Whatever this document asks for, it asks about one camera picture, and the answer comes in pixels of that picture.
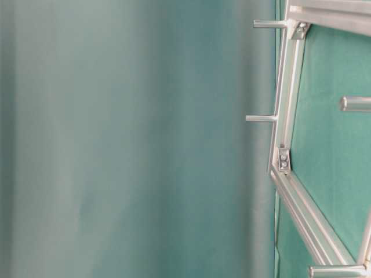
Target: metal bracket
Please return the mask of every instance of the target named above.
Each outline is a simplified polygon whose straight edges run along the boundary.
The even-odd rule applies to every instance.
[[[290,149],[278,148],[278,170],[287,174],[291,171]]]
[[[288,36],[290,39],[303,40],[311,25],[306,22],[289,19],[288,21]]]

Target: silver bar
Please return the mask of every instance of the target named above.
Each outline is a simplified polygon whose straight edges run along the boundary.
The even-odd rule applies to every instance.
[[[364,265],[336,265],[336,266],[311,266],[310,278],[351,278],[366,277],[367,270]]]
[[[369,212],[369,217],[367,220],[365,231],[363,232],[363,238],[361,247],[358,253],[358,264],[364,264],[365,261],[370,261],[371,253],[371,211]]]
[[[262,115],[262,116],[247,115],[246,121],[247,122],[275,122],[277,121],[277,117],[274,115]]]
[[[339,106],[341,111],[346,112],[371,112],[371,97],[344,96]]]
[[[371,2],[290,0],[288,18],[371,36]]]
[[[314,261],[319,265],[354,265],[352,256],[294,172],[284,174],[275,163],[271,176]]]
[[[286,28],[285,20],[254,20],[254,28]]]

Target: green felt panel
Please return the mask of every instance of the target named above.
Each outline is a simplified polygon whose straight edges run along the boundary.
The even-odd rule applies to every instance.
[[[370,96],[371,38],[312,26],[307,35],[292,142],[292,166],[356,259],[370,208],[371,116],[340,112],[341,96]],[[291,239],[294,227],[279,242]],[[298,273],[308,257],[279,244],[281,277]],[[286,267],[283,260],[291,261]]]

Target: aluminum rail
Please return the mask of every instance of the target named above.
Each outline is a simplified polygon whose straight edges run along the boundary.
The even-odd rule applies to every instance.
[[[290,19],[367,36],[371,36],[370,16],[369,1],[289,0]]]
[[[354,265],[355,261],[294,172],[271,170],[277,191],[311,256],[320,265]]]

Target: green fabric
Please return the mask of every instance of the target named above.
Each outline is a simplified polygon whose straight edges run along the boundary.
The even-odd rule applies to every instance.
[[[370,37],[311,27],[291,153],[293,170],[355,259],[370,208],[371,116],[340,112],[338,103],[344,95],[370,96],[370,47]],[[281,210],[280,277],[304,278],[312,262],[294,226],[285,227],[288,217]]]
[[[271,0],[0,13],[1,277],[273,276]]]

